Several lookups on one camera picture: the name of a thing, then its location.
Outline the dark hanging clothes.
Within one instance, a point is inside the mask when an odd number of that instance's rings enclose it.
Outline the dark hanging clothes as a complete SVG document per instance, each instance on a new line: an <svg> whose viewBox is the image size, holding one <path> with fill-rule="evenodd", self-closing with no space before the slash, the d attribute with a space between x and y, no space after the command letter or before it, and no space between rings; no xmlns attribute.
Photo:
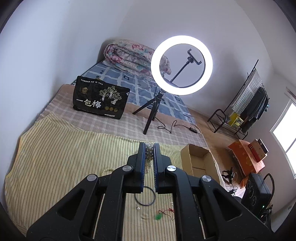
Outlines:
<svg viewBox="0 0 296 241"><path fill-rule="evenodd" d="M259 87L250 103L241 113L243 124L240 126L243 133L247 133L253 124L260 119L264 111L269 107L269 97L264 87Z"/></svg>

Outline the striped hanging cloth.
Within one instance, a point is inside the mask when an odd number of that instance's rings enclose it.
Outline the striped hanging cloth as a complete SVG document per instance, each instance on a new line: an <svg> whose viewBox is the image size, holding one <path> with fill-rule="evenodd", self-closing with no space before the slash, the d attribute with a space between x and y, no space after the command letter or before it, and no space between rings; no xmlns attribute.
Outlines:
<svg viewBox="0 0 296 241"><path fill-rule="evenodd" d="M238 96L231 104L232 111L241 115L241 113L245 110L245 108L254 97L259 87L262 87L262 80L259 73L257 72L257 69L255 68L250 73L246 80L246 83L243 85Z"/></svg>

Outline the blue bangle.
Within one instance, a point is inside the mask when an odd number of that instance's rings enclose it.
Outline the blue bangle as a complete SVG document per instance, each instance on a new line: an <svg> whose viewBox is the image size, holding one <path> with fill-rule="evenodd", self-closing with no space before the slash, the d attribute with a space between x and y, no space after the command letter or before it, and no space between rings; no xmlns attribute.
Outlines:
<svg viewBox="0 0 296 241"><path fill-rule="evenodd" d="M156 193L151 187L144 186L142 193L134 194L134 199L138 205L148 207L154 204Z"/></svg>

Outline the yellow box on rack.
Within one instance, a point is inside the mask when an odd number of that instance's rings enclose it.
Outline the yellow box on rack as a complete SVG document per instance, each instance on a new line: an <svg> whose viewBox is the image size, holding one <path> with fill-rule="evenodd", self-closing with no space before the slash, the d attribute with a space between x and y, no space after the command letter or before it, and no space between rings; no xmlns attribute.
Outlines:
<svg viewBox="0 0 296 241"><path fill-rule="evenodd" d="M229 121L229 126L234 127L234 128L239 128L243 124L243 120L241 119L240 115L233 112L230 115L230 121Z"/></svg>

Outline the striped yellow cloth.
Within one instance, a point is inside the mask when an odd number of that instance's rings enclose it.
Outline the striped yellow cloth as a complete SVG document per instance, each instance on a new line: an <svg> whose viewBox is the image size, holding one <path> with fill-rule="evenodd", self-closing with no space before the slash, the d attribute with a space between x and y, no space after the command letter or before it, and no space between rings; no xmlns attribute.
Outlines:
<svg viewBox="0 0 296 241"><path fill-rule="evenodd" d="M104 176L126 164L137 153L139 141L106 133L84 131L54 114L37 121L21 136L14 165L5 178L5 199L10 218L22 234L89 174ZM154 187L154 174L145 175ZM170 194L156 195L144 207L128 194L124 240L175 240L170 216L156 219L160 210L173 207Z"/></svg>

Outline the brown box on orange box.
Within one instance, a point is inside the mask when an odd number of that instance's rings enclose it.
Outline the brown box on orange box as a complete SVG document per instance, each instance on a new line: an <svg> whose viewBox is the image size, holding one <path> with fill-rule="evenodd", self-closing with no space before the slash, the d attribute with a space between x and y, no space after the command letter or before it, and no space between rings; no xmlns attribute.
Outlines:
<svg viewBox="0 0 296 241"><path fill-rule="evenodd" d="M263 141L259 139L255 139L253 142L248 144L253 156L255 157L257 162L262 161L268 154L269 150Z"/></svg>

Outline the phone holder clamp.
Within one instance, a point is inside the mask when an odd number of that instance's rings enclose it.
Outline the phone holder clamp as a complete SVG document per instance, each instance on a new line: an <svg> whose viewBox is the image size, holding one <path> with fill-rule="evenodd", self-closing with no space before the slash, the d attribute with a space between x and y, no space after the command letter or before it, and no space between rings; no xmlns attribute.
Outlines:
<svg viewBox="0 0 296 241"><path fill-rule="evenodd" d="M173 81L180 75L180 73L191 63L195 63L197 65L200 65L202 62L197 61L196 58L191 53L192 49L189 49L187 51L188 57L187 62L180 68L180 70L176 73L176 75L170 80L170 83L173 83Z"/></svg>

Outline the black speaker case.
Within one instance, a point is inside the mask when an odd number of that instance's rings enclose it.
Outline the black speaker case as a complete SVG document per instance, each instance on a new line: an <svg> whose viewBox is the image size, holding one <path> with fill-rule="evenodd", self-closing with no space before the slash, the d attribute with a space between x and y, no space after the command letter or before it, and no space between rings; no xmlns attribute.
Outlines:
<svg viewBox="0 0 296 241"><path fill-rule="evenodd" d="M272 191L265 182L267 177L271 179ZM274 189L274 178L270 173L267 173L264 178L260 174L250 173L241 204L256 217L261 218L273 198Z"/></svg>

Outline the cardboard box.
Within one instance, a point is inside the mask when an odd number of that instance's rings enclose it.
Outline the cardboard box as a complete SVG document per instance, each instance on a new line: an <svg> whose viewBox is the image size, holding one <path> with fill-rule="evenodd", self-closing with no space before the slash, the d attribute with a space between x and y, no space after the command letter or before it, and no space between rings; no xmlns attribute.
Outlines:
<svg viewBox="0 0 296 241"><path fill-rule="evenodd" d="M188 175L199 178L208 175L221 184L219 166L208 149L188 144L181 150L181 160L182 168Z"/></svg>

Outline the window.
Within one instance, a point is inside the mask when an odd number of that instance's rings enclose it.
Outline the window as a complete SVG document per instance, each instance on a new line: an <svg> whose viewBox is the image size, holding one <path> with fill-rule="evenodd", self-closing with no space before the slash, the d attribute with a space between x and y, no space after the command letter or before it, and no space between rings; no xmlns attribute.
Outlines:
<svg viewBox="0 0 296 241"><path fill-rule="evenodd" d="M285 95L288 97L288 103L270 132L280 145L295 179L295 94L286 88Z"/></svg>

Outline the folded floral quilt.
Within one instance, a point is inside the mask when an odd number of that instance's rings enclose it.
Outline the folded floral quilt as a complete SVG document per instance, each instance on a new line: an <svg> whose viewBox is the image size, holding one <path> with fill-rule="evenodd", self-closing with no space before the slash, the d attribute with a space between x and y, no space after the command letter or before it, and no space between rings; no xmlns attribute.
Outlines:
<svg viewBox="0 0 296 241"><path fill-rule="evenodd" d="M103 63L139 77L152 78L151 60L154 49L138 42L119 39L104 49Z"/></svg>

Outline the black clothes rack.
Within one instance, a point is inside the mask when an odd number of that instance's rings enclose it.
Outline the black clothes rack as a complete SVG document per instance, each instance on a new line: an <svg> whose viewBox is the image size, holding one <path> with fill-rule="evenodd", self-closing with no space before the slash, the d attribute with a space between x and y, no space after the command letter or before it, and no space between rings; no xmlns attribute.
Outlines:
<svg viewBox="0 0 296 241"><path fill-rule="evenodd" d="M268 96L265 86L257 71L256 62L251 72L239 91L224 109L216 109L208 118L207 123L213 133L222 133L232 138L244 140L248 136L248 131L242 130L242 125L246 122L241 114L245 111L248 104L255 97L258 90L262 90Z"/></svg>

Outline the black snack bag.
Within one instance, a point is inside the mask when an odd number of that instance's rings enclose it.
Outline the black snack bag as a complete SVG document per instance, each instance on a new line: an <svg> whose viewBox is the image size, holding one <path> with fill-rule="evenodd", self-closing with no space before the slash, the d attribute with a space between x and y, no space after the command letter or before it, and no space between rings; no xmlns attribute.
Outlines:
<svg viewBox="0 0 296 241"><path fill-rule="evenodd" d="M73 108L99 116L121 119L130 89L100 79L78 76L73 92Z"/></svg>

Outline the blue patterned bedsheet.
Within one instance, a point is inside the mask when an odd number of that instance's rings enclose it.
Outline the blue patterned bedsheet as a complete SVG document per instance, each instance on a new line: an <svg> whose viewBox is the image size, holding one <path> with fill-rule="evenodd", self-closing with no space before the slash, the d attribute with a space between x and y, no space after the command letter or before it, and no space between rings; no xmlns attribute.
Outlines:
<svg viewBox="0 0 296 241"><path fill-rule="evenodd" d="M127 87L130 94L127 102L138 106L144 105L159 92L158 85L149 77L139 77L125 71L112 68L99 62L85 71L82 76L99 78L107 83ZM178 95L165 93L158 112L196 124L186 105Z"/></svg>

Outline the small black tripod on floor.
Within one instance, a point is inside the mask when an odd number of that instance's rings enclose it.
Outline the small black tripod on floor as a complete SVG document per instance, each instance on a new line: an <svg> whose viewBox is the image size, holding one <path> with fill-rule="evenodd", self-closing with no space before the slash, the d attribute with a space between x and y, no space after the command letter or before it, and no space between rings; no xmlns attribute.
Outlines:
<svg viewBox="0 0 296 241"><path fill-rule="evenodd" d="M229 170L223 170L221 176L229 184L233 184L234 179L237 178L237 172L234 171L234 168L233 167L231 167Z"/></svg>

